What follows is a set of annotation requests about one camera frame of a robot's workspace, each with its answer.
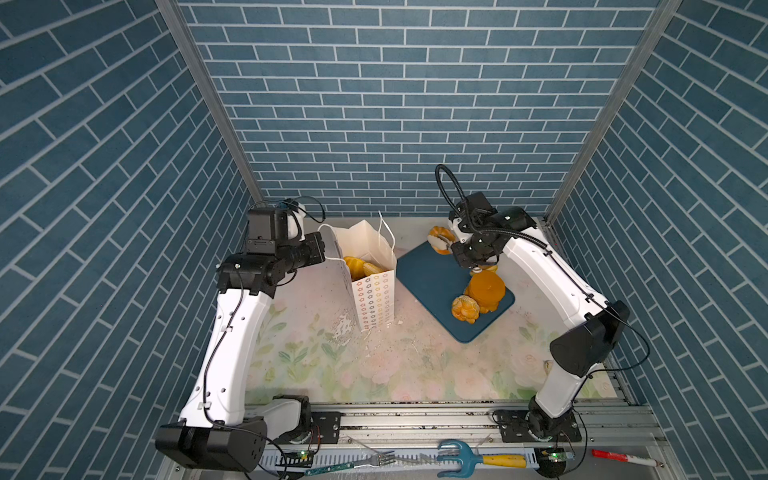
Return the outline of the large round orange cake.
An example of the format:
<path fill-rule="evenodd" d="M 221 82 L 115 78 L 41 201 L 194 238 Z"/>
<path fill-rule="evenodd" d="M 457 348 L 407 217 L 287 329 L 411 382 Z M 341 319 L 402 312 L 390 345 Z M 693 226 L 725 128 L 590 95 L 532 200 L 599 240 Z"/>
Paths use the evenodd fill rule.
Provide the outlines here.
<path fill-rule="evenodd" d="M 464 294 L 477 301 L 481 313 L 495 312 L 506 294 L 506 285 L 496 272 L 482 272 L 471 275 Z"/>

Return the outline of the long oval yellow bread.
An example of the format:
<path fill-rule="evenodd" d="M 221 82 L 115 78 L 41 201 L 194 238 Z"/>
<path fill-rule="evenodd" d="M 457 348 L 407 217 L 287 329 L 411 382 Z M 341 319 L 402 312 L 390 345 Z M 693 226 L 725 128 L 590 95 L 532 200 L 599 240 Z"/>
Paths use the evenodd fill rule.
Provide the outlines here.
<path fill-rule="evenodd" d="M 352 256 L 345 256 L 344 261 L 350 272 L 350 277 L 353 282 L 356 282 L 367 276 L 365 271 L 366 262 L 364 260 Z"/>

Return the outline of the knotted yellow bread roll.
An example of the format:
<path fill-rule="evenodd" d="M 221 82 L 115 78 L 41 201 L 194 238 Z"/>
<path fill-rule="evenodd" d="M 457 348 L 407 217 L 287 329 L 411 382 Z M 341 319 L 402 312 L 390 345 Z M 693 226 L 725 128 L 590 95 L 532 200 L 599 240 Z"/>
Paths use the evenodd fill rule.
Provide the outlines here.
<path fill-rule="evenodd" d="M 459 321 L 474 324 L 481 313 L 476 300 L 467 295 L 456 297 L 451 304 L 451 313 Z"/>

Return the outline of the white paper bag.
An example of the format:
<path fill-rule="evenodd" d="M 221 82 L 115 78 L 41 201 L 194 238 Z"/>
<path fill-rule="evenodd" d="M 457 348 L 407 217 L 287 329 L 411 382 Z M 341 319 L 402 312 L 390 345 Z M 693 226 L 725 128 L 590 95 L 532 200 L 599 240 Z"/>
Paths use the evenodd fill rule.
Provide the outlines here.
<path fill-rule="evenodd" d="M 394 320 L 395 287 L 397 257 L 395 255 L 395 236 L 379 216 L 379 225 L 374 227 L 366 220 L 361 220 L 351 227 L 333 227 L 321 224 L 331 232 L 336 256 L 329 260 L 340 261 L 342 272 L 346 275 L 347 291 L 353 299 L 356 318 L 362 331 L 385 326 Z M 344 257 L 352 256 L 373 263 L 385 272 L 367 276 L 356 282 L 350 277 Z"/>

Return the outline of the braided brown pastry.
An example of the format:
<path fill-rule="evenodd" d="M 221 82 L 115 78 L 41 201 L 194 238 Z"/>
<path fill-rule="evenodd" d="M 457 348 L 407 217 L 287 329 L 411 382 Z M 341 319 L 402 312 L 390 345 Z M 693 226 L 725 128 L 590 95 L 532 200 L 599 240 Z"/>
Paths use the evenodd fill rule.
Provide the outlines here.
<path fill-rule="evenodd" d="M 383 272 L 385 272 L 385 269 L 383 269 L 383 268 L 381 268 L 381 267 L 379 267 L 379 266 L 377 266 L 377 265 L 375 265 L 373 263 L 364 262 L 362 264 L 362 272 L 363 272 L 363 275 L 365 277 L 367 277 L 367 276 L 383 273 Z"/>

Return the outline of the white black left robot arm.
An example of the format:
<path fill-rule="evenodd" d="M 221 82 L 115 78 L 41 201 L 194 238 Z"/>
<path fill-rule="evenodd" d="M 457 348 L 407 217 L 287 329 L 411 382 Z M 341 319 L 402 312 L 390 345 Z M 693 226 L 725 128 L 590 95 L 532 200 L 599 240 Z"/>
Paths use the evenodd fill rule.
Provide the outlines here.
<path fill-rule="evenodd" d="M 155 447 L 187 469 L 250 473 L 264 449 L 311 438 L 305 396 L 277 396 L 246 416 L 246 381 L 261 326 L 279 286 L 325 260 L 317 232 L 306 232 L 305 207 L 287 199 L 248 211 L 242 249 L 217 268 L 217 301 L 200 373 L 178 421 L 159 427 Z"/>

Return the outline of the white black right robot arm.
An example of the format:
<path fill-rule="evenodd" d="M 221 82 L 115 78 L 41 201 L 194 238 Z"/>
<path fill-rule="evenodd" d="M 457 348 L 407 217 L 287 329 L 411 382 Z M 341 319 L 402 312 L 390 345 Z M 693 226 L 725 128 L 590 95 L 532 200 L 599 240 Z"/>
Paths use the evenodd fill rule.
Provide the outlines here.
<path fill-rule="evenodd" d="M 555 319 L 566 328 L 549 344 L 553 364 L 526 417 L 531 436 L 549 441 L 575 421 L 573 401 L 618 343 L 630 311 L 623 302 L 611 303 L 589 286 L 523 209 L 499 211 L 477 192 L 459 200 L 449 220 L 457 236 L 451 251 L 461 267 L 495 265 L 506 285 L 517 273 L 525 274 L 552 303 Z"/>

